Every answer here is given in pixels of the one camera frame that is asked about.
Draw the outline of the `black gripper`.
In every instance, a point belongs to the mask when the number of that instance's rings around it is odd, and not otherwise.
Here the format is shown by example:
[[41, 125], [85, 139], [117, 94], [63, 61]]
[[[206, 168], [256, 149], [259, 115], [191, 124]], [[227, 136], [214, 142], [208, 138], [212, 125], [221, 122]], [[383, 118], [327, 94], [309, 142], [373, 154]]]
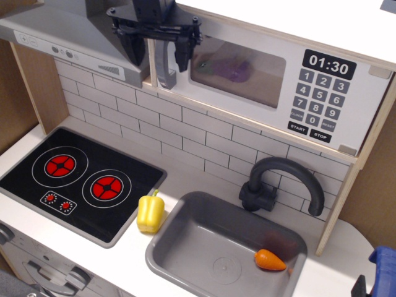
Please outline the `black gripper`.
[[179, 72], [188, 68], [194, 48], [202, 41], [200, 19], [181, 9], [176, 1], [131, 1], [111, 7], [106, 12], [112, 19], [114, 34], [136, 66], [145, 56], [144, 39], [171, 41]]

